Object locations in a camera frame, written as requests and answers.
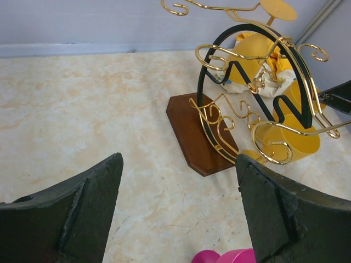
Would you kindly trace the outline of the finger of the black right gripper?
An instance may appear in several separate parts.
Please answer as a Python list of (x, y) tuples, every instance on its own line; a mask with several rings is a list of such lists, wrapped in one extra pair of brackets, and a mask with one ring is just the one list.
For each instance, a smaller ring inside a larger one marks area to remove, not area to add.
[(350, 115), (351, 80), (318, 94), (319, 101), (333, 109)]

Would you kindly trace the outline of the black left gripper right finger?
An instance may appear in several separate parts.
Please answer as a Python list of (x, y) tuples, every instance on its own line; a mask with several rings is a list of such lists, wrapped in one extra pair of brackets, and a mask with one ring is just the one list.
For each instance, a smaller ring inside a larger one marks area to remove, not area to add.
[(300, 184), (251, 157), (236, 173), (257, 262), (350, 262), (350, 201)]

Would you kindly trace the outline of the yellow wine glass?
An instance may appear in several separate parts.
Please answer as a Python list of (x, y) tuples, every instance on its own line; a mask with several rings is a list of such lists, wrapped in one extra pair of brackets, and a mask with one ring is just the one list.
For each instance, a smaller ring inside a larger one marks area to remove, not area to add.
[[(316, 129), (304, 129), (298, 119), (293, 114), (285, 115), (283, 125), (303, 132), (313, 132)], [(283, 141), (286, 142), (292, 150), (292, 162), (300, 160), (306, 156), (316, 153), (320, 148), (320, 136), (311, 135), (303, 136), (295, 134), (286, 129), (275, 127), (273, 125), (262, 125), (256, 131), (256, 138), (258, 144), (261, 145), (263, 152), (269, 157), (281, 161), (288, 157), (287, 148), (284, 145), (270, 145), (270, 141)], [(262, 164), (267, 163), (267, 159), (262, 157), (259, 152), (254, 150), (244, 150), (241, 153), (250, 156)]]
[(229, 13), (236, 19), (243, 20), (237, 14), (238, 12), (252, 12), (259, 6), (270, 15), (270, 19), (268, 22), (248, 19), (246, 25), (257, 25), (258, 29), (240, 30), (240, 34), (236, 38), (237, 42), (232, 50), (236, 55), (230, 55), (228, 60), (237, 60), (249, 78), (256, 78), (265, 66), (269, 66), (270, 79), (273, 82), (281, 82), (289, 73), (295, 75), (293, 67), (289, 60), (280, 54), (281, 48), (275, 43), (276, 38), (271, 38), (270, 34), (263, 29), (267, 28), (272, 31), (271, 25), (275, 19), (294, 21), (297, 19), (297, 13), (284, 1), (259, 1), (252, 8), (233, 8), (229, 10)]
[[(294, 81), (284, 92), (282, 95), (286, 95), (291, 102), (293, 103), (293, 105), (297, 108), (297, 110), (302, 113), (302, 106), (301, 106), (301, 95), (300, 95), (300, 89), (299, 89), (299, 85), (298, 85), (298, 81)], [(314, 106), (314, 110), (315, 112), (318, 111), (317, 108), (317, 104), (316, 101), (314, 99), (314, 94), (313, 95), (313, 106)], [(283, 112), (283, 115), (287, 115), (287, 114), (291, 114), (291, 110), (287, 107), (287, 105), (283, 102), (283, 100), (279, 100), (279, 106)], [(324, 110), (326, 105), (320, 103), (321, 109)], [(273, 109), (273, 118), (278, 121), (278, 114), (275, 111), (275, 109)]]

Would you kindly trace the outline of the pink wine glass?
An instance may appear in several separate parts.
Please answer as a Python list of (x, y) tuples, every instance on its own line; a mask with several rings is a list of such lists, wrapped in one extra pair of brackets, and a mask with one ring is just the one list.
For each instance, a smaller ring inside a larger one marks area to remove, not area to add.
[(192, 259), (191, 263), (256, 263), (256, 258), (252, 248), (235, 249), (224, 253), (218, 254), (214, 250), (203, 250), (197, 253)]

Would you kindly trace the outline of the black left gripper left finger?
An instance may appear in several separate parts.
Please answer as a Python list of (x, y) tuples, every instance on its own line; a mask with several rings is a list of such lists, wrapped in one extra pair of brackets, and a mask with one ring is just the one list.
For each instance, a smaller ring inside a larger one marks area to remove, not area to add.
[(1, 203), (1, 262), (102, 262), (123, 157), (114, 153), (42, 191)]

